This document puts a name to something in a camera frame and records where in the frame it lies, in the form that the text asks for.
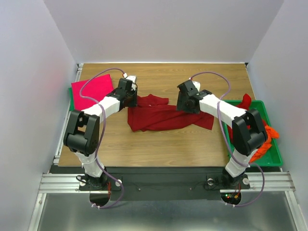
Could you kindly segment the dark red t-shirt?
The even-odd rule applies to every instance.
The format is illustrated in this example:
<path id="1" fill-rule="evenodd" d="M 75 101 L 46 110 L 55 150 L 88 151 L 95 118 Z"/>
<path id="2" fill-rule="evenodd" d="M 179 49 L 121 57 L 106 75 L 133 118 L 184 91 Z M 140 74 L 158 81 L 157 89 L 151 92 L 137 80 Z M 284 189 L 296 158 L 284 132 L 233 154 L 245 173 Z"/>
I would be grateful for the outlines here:
<path id="1" fill-rule="evenodd" d="M 128 124 L 135 131 L 164 131 L 197 125 L 211 130 L 214 117 L 200 112 L 190 114 L 177 111 L 176 106 L 170 105 L 168 98 L 161 98 L 152 94 L 137 97 L 137 106 L 128 108 Z"/>

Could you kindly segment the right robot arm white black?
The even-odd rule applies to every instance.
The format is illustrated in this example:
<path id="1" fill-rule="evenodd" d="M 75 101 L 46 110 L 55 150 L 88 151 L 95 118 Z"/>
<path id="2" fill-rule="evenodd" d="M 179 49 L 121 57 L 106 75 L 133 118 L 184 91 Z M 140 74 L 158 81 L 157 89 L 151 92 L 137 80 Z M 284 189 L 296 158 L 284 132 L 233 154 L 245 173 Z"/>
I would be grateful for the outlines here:
<path id="1" fill-rule="evenodd" d="M 200 84 L 192 80 L 179 84 L 176 110 L 210 114 L 232 129 L 234 150 L 221 176 L 222 184 L 232 188 L 244 175 L 253 155 L 267 140 L 266 129 L 258 110 L 235 107 L 199 88 Z"/>

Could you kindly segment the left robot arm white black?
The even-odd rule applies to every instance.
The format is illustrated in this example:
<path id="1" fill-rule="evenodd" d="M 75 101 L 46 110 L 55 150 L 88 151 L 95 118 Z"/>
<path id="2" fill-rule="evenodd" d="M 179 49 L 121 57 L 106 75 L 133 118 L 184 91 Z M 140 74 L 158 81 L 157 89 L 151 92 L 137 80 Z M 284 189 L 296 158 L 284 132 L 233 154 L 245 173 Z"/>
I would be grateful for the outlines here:
<path id="1" fill-rule="evenodd" d="M 80 160 L 85 176 L 79 177 L 81 185 L 89 185 L 101 190 L 107 185 L 106 168 L 98 158 L 98 149 L 102 142 L 107 117 L 120 112 L 126 107 L 137 106 L 136 76 L 123 77 L 117 88 L 101 101 L 82 111 L 70 113 L 63 143 Z"/>

